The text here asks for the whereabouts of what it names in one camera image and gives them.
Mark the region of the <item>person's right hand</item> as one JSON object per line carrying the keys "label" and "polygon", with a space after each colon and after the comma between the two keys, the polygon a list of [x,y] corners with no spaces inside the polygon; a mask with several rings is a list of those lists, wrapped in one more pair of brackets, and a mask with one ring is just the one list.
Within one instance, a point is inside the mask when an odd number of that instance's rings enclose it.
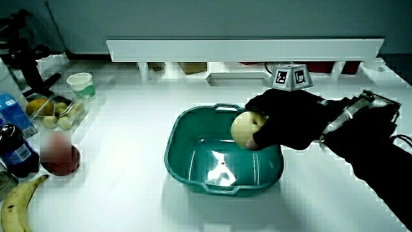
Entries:
{"label": "person's right hand", "polygon": [[248,138],[246,149],[261,150],[273,144],[303,150],[322,130],[324,100],[305,89],[313,86],[304,64],[283,64],[274,68],[270,88],[248,101],[245,109],[268,119]]}

